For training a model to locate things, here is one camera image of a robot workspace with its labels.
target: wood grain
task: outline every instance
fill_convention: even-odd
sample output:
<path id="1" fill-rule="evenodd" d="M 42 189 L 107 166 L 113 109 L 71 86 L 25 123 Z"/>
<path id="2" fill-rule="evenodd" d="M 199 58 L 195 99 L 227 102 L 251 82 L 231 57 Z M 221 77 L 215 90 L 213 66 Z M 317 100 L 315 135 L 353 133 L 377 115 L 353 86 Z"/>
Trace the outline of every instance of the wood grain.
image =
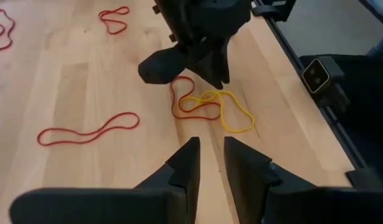
<path id="1" fill-rule="evenodd" d="M 317 185 L 349 185 L 352 165 L 321 116 L 270 28 L 252 18 L 229 44 L 232 91 L 255 117 L 254 128 L 227 133 L 219 121 L 176 121 L 167 85 L 147 85 L 137 66 L 171 46 L 153 1 L 3 0 L 18 21 L 14 45 L 0 52 L 0 223 L 19 194 L 39 187 L 132 188 L 159 168 L 190 137 L 201 137 L 198 223 L 238 223 L 225 173 L 224 136 L 235 136 Z M 110 36 L 97 14 L 127 5 L 129 24 Z M 190 71 L 196 91 L 212 89 Z M 178 94 L 189 83 L 176 84 Z M 40 147 L 50 126 L 91 131 L 110 116 L 134 111 L 140 126 L 114 131 L 84 146 Z M 199 111 L 213 115 L 215 108 Z M 225 99 L 229 125 L 248 118 Z M 131 124 L 131 118 L 115 124 Z M 73 138 L 52 134 L 47 140 Z"/>

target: black metal frame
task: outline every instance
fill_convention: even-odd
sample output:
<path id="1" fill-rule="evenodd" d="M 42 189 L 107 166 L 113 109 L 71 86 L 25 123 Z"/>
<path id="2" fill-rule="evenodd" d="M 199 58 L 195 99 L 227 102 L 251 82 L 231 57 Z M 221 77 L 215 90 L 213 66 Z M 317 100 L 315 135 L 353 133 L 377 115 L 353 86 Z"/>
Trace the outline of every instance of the black metal frame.
<path id="1" fill-rule="evenodd" d="M 252 13 L 254 16 L 268 15 L 276 22 L 285 22 L 290 16 L 296 0 L 286 0 L 284 4 L 273 5 L 275 2 L 283 1 L 284 0 L 253 0 L 257 6 L 252 9 Z"/>
<path id="2" fill-rule="evenodd" d="M 257 6 L 261 6 L 264 3 L 262 0 L 254 0 Z M 291 64 L 294 66 L 297 74 L 299 77 L 302 76 L 303 71 L 305 70 L 305 67 L 303 66 L 302 62 L 300 61 L 299 57 L 295 54 L 293 51 L 291 45 L 288 43 L 286 38 L 284 37 L 281 30 L 278 28 L 276 21 L 270 17 L 270 15 L 262 15 L 269 28 L 272 30 L 274 36 L 276 37 L 277 41 L 280 43 L 282 49 L 284 50 L 284 53 L 290 60 Z M 333 109 L 331 106 L 328 105 L 319 105 L 319 100 L 315 99 L 316 104 L 318 104 L 319 110 L 321 114 L 324 116 L 325 120 L 329 124 L 329 127 L 333 131 L 334 135 L 336 136 L 337 140 L 341 144 L 342 148 L 344 149 L 346 155 L 348 156 L 349 160 L 351 161 L 353 167 L 355 169 L 359 168 L 365 168 L 367 167 L 367 163 L 360 155 L 360 152 L 357 150 L 356 146 L 352 142 L 351 138 L 345 132 L 343 126 L 338 122 L 337 117 L 333 113 Z"/>

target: robot end effector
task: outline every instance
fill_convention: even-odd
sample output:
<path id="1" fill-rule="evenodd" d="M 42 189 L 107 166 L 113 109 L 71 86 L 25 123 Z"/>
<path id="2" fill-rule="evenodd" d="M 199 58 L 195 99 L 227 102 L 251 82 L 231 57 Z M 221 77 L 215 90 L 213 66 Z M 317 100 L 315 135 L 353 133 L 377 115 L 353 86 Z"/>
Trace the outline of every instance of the robot end effector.
<path id="1" fill-rule="evenodd" d="M 172 31 L 174 47 L 159 50 L 141 62 L 146 83 L 167 84 L 185 68 L 217 89 L 229 83 L 227 44 L 250 20 L 250 0 L 155 0 Z"/>

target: yellow rubber band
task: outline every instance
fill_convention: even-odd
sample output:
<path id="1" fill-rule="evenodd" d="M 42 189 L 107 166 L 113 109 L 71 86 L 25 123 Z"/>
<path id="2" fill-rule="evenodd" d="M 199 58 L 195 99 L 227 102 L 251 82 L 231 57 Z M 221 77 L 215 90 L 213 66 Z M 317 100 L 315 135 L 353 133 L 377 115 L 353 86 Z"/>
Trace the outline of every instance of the yellow rubber band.
<path id="1" fill-rule="evenodd" d="M 212 96 L 208 97 L 208 98 L 204 98 L 208 94 L 212 94 Z M 227 123 L 224 120 L 224 116 L 223 116 L 224 100 L 223 100 L 222 95 L 229 95 L 234 100 L 235 104 L 240 108 L 240 110 L 251 119 L 251 125 L 249 127 L 244 128 L 244 129 L 232 129 L 229 127 L 229 125 L 227 125 Z M 220 101 L 220 123 L 222 124 L 224 129 L 226 129 L 228 132 L 231 132 L 231 133 L 242 133 L 242 132 L 246 132 L 248 130 L 251 130 L 253 128 L 253 126 L 255 125 L 255 118 L 252 116 L 251 113 L 249 113 L 246 109 L 244 109 L 241 106 L 241 104 L 236 99 L 234 94 L 229 92 L 229 91 L 209 90 L 209 91 L 205 91 L 199 98 L 195 97 L 195 96 L 187 96 L 187 97 L 181 99 L 180 103 L 182 103 L 184 100 L 193 100 L 196 102 L 195 105 L 192 107 L 192 109 L 194 109 L 197 106 L 201 105 L 202 103 L 207 103 L 209 101 L 214 100 L 217 97 L 219 98 L 219 101 Z"/>

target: red rubber band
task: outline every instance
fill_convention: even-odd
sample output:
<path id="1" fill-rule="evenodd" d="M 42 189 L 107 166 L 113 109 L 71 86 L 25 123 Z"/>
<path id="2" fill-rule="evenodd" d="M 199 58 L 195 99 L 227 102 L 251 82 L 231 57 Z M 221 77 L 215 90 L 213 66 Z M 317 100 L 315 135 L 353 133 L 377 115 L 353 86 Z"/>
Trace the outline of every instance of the red rubber band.
<path id="1" fill-rule="evenodd" d="M 113 20 L 113 19 L 104 19 L 105 16 L 109 15 L 109 14 L 117 14 L 117 15 L 127 15 L 129 14 L 130 12 L 130 9 L 128 6 L 122 6 L 122 7 L 119 7 L 118 9 L 115 9 L 115 10 L 104 10 L 104 11 L 101 11 L 99 14 L 98 14 L 98 18 L 105 24 L 106 26 L 106 31 L 111 34 L 111 35 L 117 35 L 119 34 L 120 32 L 123 32 L 126 28 L 128 28 L 128 24 L 125 23 L 125 22 L 122 22 L 122 21 L 118 21 L 118 20 Z M 118 30 L 118 31 L 115 31 L 115 32 L 112 32 L 110 30 L 110 26 L 108 25 L 108 22 L 113 22 L 113 23 L 117 23 L 117 24 L 122 24 L 123 25 L 123 28 Z"/>
<path id="2" fill-rule="evenodd" d="M 194 82 L 193 79 L 189 78 L 189 77 L 184 77 L 184 76 L 178 76 L 176 77 L 170 84 L 170 89 L 171 89 L 171 96 L 172 96 L 172 115 L 176 118 L 176 119 L 205 119 L 205 120 L 208 120 L 208 121 L 214 121 L 216 119 L 219 119 L 220 118 L 220 114 L 217 115 L 216 117 L 207 117 L 207 116 L 178 116 L 176 115 L 176 113 L 174 112 L 174 105 L 175 105 L 175 100 L 176 100 L 176 94 L 174 92 L 174 88 L 173 88 L 173 84 L 176 82 L 176 80 L 180 80 L 180 79 L 183 79 L 183 80 L 188 80 L 192 83 L 192 88 L 191 90 L 186 93 L 185 95 L 182 95 L 177 103 L 177 106 L 179 107 L 179 109 L 181 111 L 183 111 L 184 113 L 191 113 L 195 110 L 198 110 L 199 108 L 202 108 L 202 107 L 205 107 L 205 106 L 209 106 L 209 105 L 216 105 L 220 108 L 220 104 L 219 103 L 216 103 L 216 102 L 209 102 L 209 103 L 203 103 L 191 110 L 187 110 L 187 109 L 184 109 L 181 107 L 181 100 L 184 99 L 185 97 L 191 95 L 191 93 L 195 90 L 195 87 L 196 87 L 196 84 Z"/>
<path id="3" fill-rule="evenodd" d="M 3 14 L 12 22 L 12 25 L 11 25 L 9 31 L 7 32 L 7 38 L 10 40 L 10 43 L 8 43 L 6 46 L 0 47 L 0 51 L 2 51 L 2 50 L 8 49 L 12 45 L 11 32 L 14 30 L 14 28 L 16 26 L 16 22 L 7 15 L 7 13 L 4 9 L 0 9 L 0 12 L 3 12 Z M 1 37 L 6 32 L 6 28 L 4 28 L 4 26 L 2 24 L 0 24 L 0 28 L 2 29 L 0 31 L 0 37 Z"/>
<path id="4" fill-rule="evenodd" d="M 132 126 L 128 126 L 128 127 L 126 127 L 126 126 L 114 126 L 114 127 L 110 127 L 110 128 L 105 129 L 105 127 L 107 127 L 114 119 L 117 119 L 120 116 L 124 116 L 124 115 L 133 115 L 133 116 L 135 116 L 137 118 L 136 124 L 134 124 Z M 124 113 L 119 113 L 119 114 L 113 116 L 102 127 L 97 129 L 96 131 L 92 131 L 90 133 L 80 133 L 78 131 L 74 131 L 74 130 L 67 129 L 67 128 L 47 128 L 47 129 L 41 131 L 37 135 L 37 142 L 41 146 L 53 146 L 53 145 L 57 145 L 57 144 L 86 144 L 86 143 L 89 143 L 89 142 L 92 142 L 92 141 L 98 139 L 100 136 L 102 136 L 103 134 L 105 134 L 105 133 L 107 133 L 107 132 L 109 132 L 111 130 L 114 130 L 114 129 L 126 129 L 126 130 L 134 129 L 139 124 L 140 124 L 140 117 L 136 113 L 124 112 Z M 49 132 L 49 131 L 61 131 L 61 132 L 73 133 L 73 134 L 76 134 L 77 136 L 91 136 L 91 135 L 95 134 L 95 136 L 93 138 L 89 139 L 89 140 L 86 140 L 86 141 L 68 141 L 68 140 L 63 140 L 63 141 L 53 141 L 53 142 L 43 143 L 41 141 L 42 136 L 45 133 Z"/>

